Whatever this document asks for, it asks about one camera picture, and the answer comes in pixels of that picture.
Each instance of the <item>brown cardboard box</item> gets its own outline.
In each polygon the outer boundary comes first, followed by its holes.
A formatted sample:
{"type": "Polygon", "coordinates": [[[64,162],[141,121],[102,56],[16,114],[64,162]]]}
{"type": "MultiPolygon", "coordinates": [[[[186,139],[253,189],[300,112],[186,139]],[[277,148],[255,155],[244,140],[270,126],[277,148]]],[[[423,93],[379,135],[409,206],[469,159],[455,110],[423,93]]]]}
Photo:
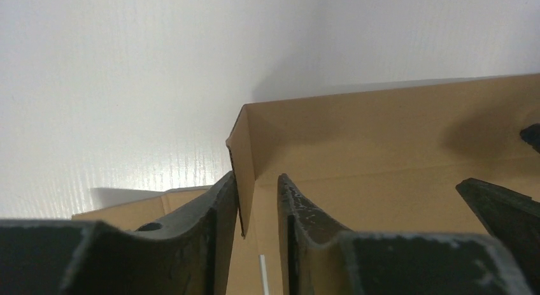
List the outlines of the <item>brown cardboard box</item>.
{"type": "MultiPolygon", "coordinates": [[[[540,158],[519,137],[535,122],[540,75],[245,105],[227,140],[246,235],[235,238],[229,294],[262,294],[261,254],[270,294],[283,293],[279,174],[359,231],[486,233],[455,185],[474,177],[539,199],[540,158]]],[[[126,211],[115,222],[127,226],[137,211],[139,226],[166,213],[152,200],[84,218],[126,211]]]]}

